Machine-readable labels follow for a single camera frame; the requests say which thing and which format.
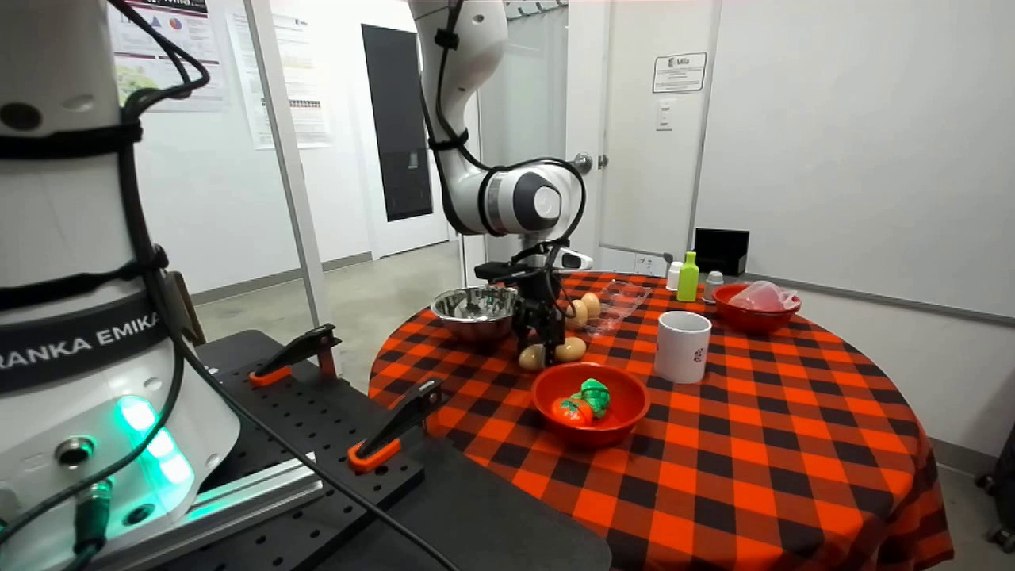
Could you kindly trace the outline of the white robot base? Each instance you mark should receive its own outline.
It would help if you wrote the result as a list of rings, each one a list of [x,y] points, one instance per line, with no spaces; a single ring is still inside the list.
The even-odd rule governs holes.
[[[241,425],[150,238],[109,0],[0,0],[0,571],[86,571],[196,500]]]

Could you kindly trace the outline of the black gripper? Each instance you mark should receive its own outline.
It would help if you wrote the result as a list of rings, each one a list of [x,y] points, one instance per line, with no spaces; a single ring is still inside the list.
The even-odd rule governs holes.
[[[564,273],[591,271],[592,257],[575,251],[569,240],[540,240],[524,249],[511,259],[487,259],[475,268],[475,276],[492,286],[511,286],[528,307],[549,311],[543,328],[547,357],[564,344],[564,320],[569,314],[557,304],[557,290]],[[514,314],[514,339],[518,358],[533,344],[533,328],[528,314]]]

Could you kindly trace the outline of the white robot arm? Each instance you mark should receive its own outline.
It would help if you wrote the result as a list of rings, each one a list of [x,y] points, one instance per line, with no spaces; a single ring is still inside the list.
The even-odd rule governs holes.
[[[583,171],[557,157],[482,158],[470,108],[507,51],[504,0],[405,0],[420,43],[423,119],[453,233],[518,238],[507,259],[482,259],[475,276],[514,295],[522,350],[540,347],[554,366],[569,338],[557,257],[583,223]]]

